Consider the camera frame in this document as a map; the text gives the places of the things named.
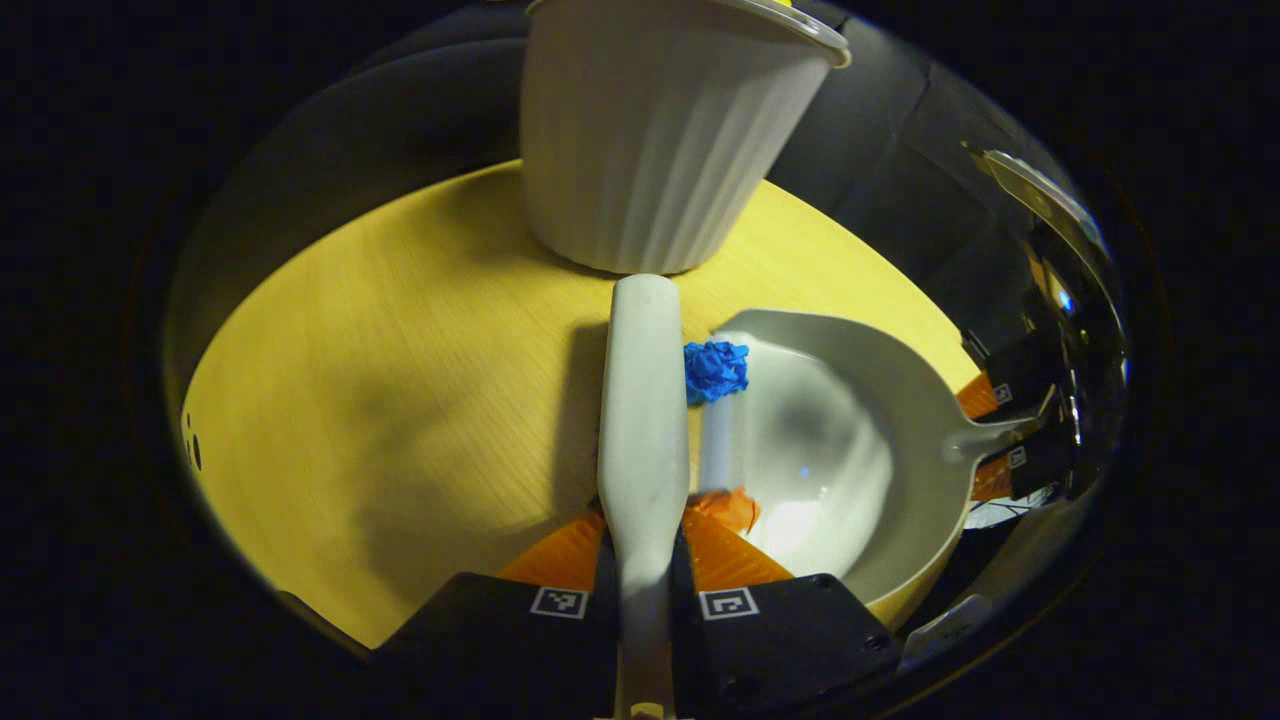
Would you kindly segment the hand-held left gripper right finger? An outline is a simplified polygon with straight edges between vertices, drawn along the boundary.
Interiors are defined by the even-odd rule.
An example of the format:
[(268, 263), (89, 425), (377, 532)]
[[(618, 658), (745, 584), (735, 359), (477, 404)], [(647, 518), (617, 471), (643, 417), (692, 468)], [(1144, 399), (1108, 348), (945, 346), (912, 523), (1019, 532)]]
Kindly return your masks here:
[(795, 577), (719, 521), (684, 512), (669, 596), (678, 719), (791, 719), (892, 676), (893, 633), (836, 577)]

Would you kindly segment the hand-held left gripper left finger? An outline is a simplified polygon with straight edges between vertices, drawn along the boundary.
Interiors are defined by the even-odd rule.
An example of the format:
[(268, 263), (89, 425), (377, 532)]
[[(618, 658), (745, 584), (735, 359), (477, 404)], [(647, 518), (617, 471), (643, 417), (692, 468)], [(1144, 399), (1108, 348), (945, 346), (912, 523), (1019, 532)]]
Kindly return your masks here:
[(372, 664), (429, 719), (608, 719), (618, 615), (611, 534), (589, 511), (494, 577), (453, 575)]

